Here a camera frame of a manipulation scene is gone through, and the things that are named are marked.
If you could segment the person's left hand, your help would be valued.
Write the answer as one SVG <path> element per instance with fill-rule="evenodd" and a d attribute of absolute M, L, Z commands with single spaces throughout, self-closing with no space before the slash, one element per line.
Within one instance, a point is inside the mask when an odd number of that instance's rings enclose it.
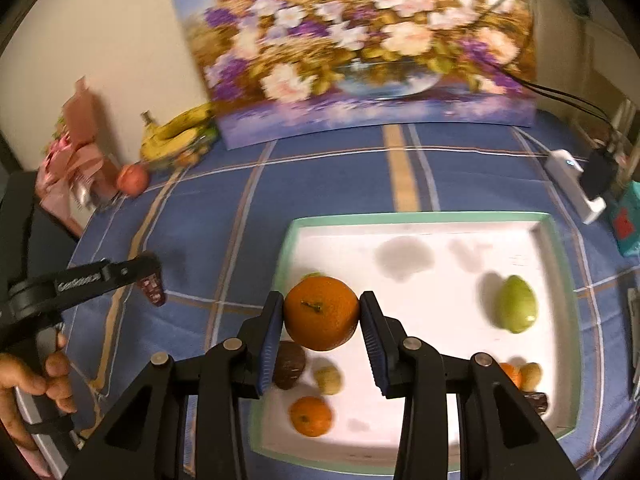
<path fill-rule="evenodd" d="M 46 396 L 66 414 L 77 412 L 70 383 L 70 361 L 63 351 L 65 345 L 65 336 L 58 333 L 58 350 L 50 354 L 44 362 L 43 376 L 35 373 L 17 356 L 9 353 L 1 355 L 1 422 L 12 441 L 24 450 L 35 451 L 37 445 L 26 430 L 17 408 L 14 396 L 16 388 L 33 396 Z"/>

